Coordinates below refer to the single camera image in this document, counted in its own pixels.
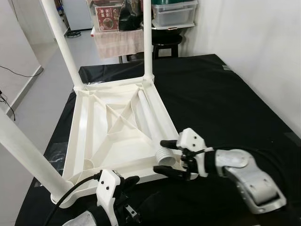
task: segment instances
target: robotic hand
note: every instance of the robotic hand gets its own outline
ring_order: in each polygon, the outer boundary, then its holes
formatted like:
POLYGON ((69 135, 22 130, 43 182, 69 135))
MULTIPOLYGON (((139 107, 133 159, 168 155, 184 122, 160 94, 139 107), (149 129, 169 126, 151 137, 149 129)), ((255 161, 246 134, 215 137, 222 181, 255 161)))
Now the robotic hand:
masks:
MULTIPOLYGON (((154 166, 156 173, 183 180, 190 180, 191 174, 227 177, 236 184, 253 214, 267 213, 286 205, 286 198, 274 180, 257 167, 254 157, 247 151, 207 148, 204 140, 190 128, 183 130, 178 140, 162 140, 160 144, 182 151, 181 165, 186 171, 154 166)), ((115 171, 102 170, 96 190, 97 206, 63 226, 120 226, 129 221, 140 222, 139 213, 127 204, 128 197, 124 193, 138 181, 138 176, 124 179, 115 171)))
POLYGON ((274 180, 256 165, 254 157, 240 149, 214 150, 192 129, 184 129, 178 140, 161 141, 163 147, 182 151, 181 165, 186 171, 155 166, 154 171, 167 177, 190 180, 191 173, 201 177, 216 174, 232 180, 253 214, 267 213, 286 205, 286 198, 274 180))
POLYGON ((122 226, 130 221, 139 223, 140 215, 127 203, 128 197, 125 194, 139 179, 138 176, 124 179, 113 170, 102 170, 96 189, 97 206, 63 226, 122 226))

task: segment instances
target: black table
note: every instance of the black table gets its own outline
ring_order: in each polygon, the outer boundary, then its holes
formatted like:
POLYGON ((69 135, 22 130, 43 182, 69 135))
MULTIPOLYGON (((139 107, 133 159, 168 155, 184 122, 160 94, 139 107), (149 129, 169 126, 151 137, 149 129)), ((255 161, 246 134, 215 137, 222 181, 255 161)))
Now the black table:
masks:
MULTIPOLYGON (((153 62, 155 85, 178 132, 193 128, 207 146, 224 144, 270 149, 285 169, 291 206, 299 210, 300 140, 234 72, 224 70, 216 55, 160 59, 153 62)), ((114 81, 143 75, 143 63, 81 67, 84 83, 114 81)), ((62 172, 76 95, 72 92, 46 149, 53 165, 62 172)), ((282 190, 278 171, 255 155, 258 166, 269 173, 282 190)), ((49 192, 33 180, 19 212, 16 226, 40 226, 53 204, 49 192)), ((234 184, 214 176, 190 182, 171 179, 137 185, 128 194, 132 206, 140 207, 142 225, 277 225, 282 216, 296 211, 251 215, 234 184)), ((95 205, 96 196, 82 197, 68 209, 59 210, 51 225, 62 225, 95 205)))

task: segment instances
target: black bag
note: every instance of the black bag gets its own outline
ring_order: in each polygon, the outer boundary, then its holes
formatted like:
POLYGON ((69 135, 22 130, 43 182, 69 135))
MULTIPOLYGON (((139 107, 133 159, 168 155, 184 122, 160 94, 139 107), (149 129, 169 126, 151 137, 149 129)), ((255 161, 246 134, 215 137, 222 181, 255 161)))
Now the black bag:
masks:
POLYGON ((132 31, 140 27, 143 19, 141 0, 124 0, 119 16, 119 30, 132 31))

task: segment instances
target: plastic storage box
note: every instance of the plastic storage box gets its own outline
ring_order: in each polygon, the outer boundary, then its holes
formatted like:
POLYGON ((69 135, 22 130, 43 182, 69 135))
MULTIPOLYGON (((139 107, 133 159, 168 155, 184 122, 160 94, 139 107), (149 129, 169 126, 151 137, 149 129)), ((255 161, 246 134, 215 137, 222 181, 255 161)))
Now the plastic storage box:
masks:
POLYGON ((152 5, 165 5, 165 4, 174 4, 184 1, 191 1, 191 0, 151 0, 152 5))
POLYGON ((197 1, 175 4, 152 5, 155 27, 189 27, 194 26, 194 13, 197 1))

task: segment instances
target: black stool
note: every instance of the black stool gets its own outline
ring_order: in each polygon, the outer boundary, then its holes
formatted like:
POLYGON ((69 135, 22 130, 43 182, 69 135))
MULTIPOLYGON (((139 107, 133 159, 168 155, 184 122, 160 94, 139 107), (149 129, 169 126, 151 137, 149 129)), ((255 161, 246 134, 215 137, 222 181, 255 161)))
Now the black stool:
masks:
POLYGON ((152 44, 154 46, 154 51, 152 55, 152 59, 160 59, 166 57, 178 57, 178 45, 182 42, 182 36, 179 34, 175 35, 167 35, 161 37, 152 37, 152 44), (159 57, 159 49, 171 49, 171 56, 161 56, 159 57))

